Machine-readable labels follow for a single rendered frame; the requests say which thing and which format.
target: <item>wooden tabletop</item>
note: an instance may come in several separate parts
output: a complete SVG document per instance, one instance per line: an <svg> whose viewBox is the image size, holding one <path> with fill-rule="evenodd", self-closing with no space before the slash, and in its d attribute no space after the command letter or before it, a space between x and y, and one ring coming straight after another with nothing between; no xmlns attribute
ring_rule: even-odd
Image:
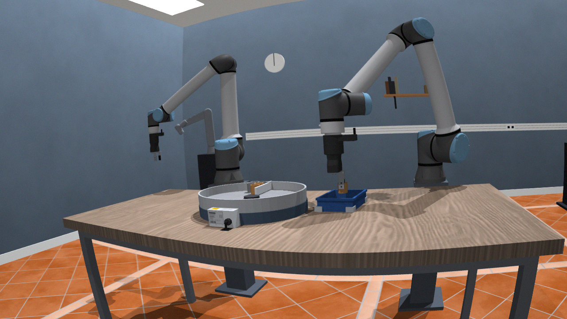
<svg viewBox="0 0 567 319"><path fill-rule="evenodd" d="M561 254L564 238L490 184L368 190L354 213L314 212L223 232L198 191L168 190L64 218L81 232L176 253L263 265L377 268Z"/></svg>

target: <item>circular container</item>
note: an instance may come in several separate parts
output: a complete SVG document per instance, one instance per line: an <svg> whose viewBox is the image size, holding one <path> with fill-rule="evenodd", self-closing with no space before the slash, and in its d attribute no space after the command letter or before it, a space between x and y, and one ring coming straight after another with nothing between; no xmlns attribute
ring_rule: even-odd
<svg viewBox="0 0 567 319"><path fill-rule="evenodd" d="M307 211L307 186L301 183L272 181L272 189L259 198L244 199L248 194L247 183L204 189L198 193L199 214L208 221L210 208L237 208L241 225L255 225L292 219Z"/></svg>

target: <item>wooden table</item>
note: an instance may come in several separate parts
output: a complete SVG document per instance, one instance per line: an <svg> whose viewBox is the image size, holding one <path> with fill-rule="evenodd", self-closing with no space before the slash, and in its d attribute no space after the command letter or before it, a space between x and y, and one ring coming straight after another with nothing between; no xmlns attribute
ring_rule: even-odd
<svg viewBox="0 0 567 319"><path fill-rule="evenodd" d="M565 240L490 184L368 190L354 213L314 212L229 232L199 216L198 191L168 190L64 219L79 231L99 316L110 319L92 240L179 259L189 303L188 261L225 268L229 287L259 285L253 272L309 275L413 274L400 310L443 309L438 272L468 270L468 318L478 269L519 266L510 318L526 319L541 255Z"/></svg>

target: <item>ceiling light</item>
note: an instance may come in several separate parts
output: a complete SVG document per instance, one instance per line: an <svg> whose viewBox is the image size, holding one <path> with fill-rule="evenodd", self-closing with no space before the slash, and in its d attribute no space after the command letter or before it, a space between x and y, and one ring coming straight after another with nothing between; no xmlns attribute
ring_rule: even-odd
<svg viewBox="0 0 567 319"><path fill-rule="evenodd" d="M158 10L168 15L176 15L196 7L203 6L197 0L130 0L139 5L143 5L154 10Z"/></svg>

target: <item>blue wall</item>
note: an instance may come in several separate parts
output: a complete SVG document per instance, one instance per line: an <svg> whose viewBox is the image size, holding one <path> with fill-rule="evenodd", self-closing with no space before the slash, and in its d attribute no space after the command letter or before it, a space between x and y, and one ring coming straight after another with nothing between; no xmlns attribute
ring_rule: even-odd
<svg viewBox="0 0 567 319"><path fill-rule="evenodd" d="M567 29L564 1L365 2L307 0L261 8L184 28L183 81L213 57L238 62L240 133L313 129L317 92L342 88L399 24L416 17L435 28L437 49L458 124L567 122ZM264 68L276 52L286 65ZM383 98L384 81L397 76L402 93L425 84L413 47L398 54L368 93L368 116L347 127L435 124L428 98ZM222 134L219 79L184 103L187 117L213 110ZM198 188L196 155L206 150L204 125L185 129L189 188ZM562 185L565 131L468 132L471 149L461 164L444 164L450 184L490 183L503 190ZM350 188L412 187L416 134L359 135L342 156ZM296 181L308 189L336 188L326 172L320 137L244 142L245 179Z"/></svg>
<svg viewBox="0 0 567 319"><path fill-rule="evenodd" d="M71 232L63 217L187 187L181 140L166 133L154 162L147 132L182 84L182 34L96 0L0 1L0 254Z"/></svg>

